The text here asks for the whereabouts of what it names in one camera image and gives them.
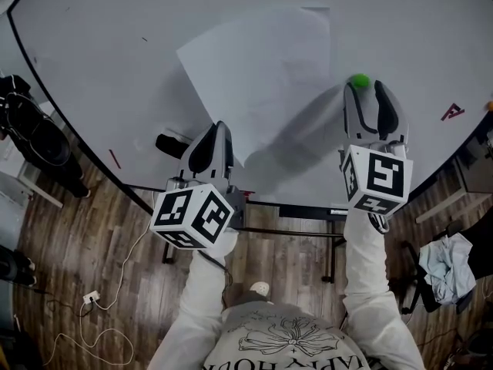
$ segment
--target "white paper sheet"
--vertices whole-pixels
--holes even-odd
[[[177,51],[244,165],[330,88],[328,8],[279,8],[219,25]]]

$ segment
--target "person's arm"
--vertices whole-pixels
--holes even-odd
[[[366,212],[350,210],[344,237],[348,334],[365,355],[386,368],[424,369],[416,342],[401,320],[385,272],[384,236]]]
[[[226,231],[221,240],[230,247],[208,252],[221,264],[236,244],[237,232]],[[200,370],[220,336],[224,270],[194,251],[190,273],[179,300],[178,317],[149,363],[148,370]]]

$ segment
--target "power strip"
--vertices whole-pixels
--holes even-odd
[[[92,291],[91,293],[82,296],[82,298],[84,299],[84,304],[91,304],[96,303],[101,298],[101,296],[99,296],[98,291]]]

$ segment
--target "cloth on chair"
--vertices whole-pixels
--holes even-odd
[[[420,249],[419,265],[426,271],[424,280],[431,285],[440,304],[455,304],[476,286],[468,264],[472,244],[460,233],[432,241]]]

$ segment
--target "gray t-shirt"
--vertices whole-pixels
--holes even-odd
[[[206,370],[369,368],[361,350],[323,319],[288,304],[262,301],[232,309]]]

